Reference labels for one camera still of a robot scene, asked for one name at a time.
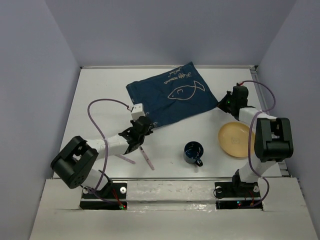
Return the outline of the dark blue fish-print cloth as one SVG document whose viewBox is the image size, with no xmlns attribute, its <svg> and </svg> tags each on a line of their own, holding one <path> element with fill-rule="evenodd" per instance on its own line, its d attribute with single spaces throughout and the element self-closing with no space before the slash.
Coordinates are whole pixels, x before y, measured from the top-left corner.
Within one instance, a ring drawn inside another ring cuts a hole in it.
<svg viewBox="0 0 320 240">
<path fill-rule="evenodd" d="M 142 104 L 156 128 L 205 113 L 218 100 L 192 62 L 126 86 L 133 104 Z"/>
</svg>

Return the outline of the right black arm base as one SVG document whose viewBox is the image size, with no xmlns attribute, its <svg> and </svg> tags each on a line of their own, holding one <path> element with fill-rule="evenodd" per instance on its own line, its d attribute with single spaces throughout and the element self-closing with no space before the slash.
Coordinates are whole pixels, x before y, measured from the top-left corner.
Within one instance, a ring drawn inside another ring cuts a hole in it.
<svg viewBox="0 0 320 240">
<path fill-rule="evenodd" d="M 217 210 L 263 209 L 257 182 L 236 186 L 231 181 L 214 183 Z"/>
</svg>

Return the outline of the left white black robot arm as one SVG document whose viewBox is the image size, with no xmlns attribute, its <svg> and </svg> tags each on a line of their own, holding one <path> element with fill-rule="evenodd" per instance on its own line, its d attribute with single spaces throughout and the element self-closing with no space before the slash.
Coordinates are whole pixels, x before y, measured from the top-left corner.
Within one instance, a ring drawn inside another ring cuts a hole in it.
<svg viewBox="0 0 320 240">
<path fill-rule="evenodd" d="M 97 196 L 104 198 L 110 194 L 112 181 L 105 171 L 93 169 L 99 156 L 127 155 L 137 150 L 152 133 L 154 125 L 146 116 L 130 121 L 132 126 L 107 139 L 84 140 L 73 137 L 52 160 L 50 167 L 70 188 L 79 186 L 92 189 Z"/>
</svg>

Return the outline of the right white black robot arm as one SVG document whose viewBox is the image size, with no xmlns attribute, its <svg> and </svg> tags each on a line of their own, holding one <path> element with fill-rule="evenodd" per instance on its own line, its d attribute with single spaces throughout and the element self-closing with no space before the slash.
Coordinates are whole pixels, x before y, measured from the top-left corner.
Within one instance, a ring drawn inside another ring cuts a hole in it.
<svg viewBox="0 0 320 240">
<path fill-rule="evenodd" d="M 226 196 L 244 197 L 258 186 L 258 179 L 273 165 L 291 158 L 294 152 L 291 123 L 288 118 L 275 117 L 248 105 L 249 90 L 243 83 L 227 91 L 217 107 L 237 121 L 249 125 L 248 162 L 222 186 Z"/>
</svg>

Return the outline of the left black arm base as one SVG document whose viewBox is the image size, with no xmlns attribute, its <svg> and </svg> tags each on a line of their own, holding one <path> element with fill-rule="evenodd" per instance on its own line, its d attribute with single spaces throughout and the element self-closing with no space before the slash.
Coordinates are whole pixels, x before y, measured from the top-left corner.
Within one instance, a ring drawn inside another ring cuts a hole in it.
<svg viewBox="0 0 320 240">
<path fill-rule="evenodd" d="M 111 190 L 107 193 L 97 191 L 91 194 L 86 188 L 83 188 L 79 208 L 82 210 L 127 210 L 127 190 L 128 183 L 125 181 L 114 181 Z"/>
</svg>

